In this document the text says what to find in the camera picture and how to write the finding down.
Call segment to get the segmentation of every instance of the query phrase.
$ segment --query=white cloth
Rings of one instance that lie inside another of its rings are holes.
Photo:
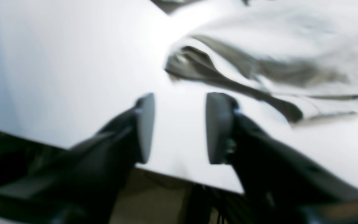
[[[358,112],[358,0],[253,1],[178,41],[167,71],[240,84],[298,119]]]

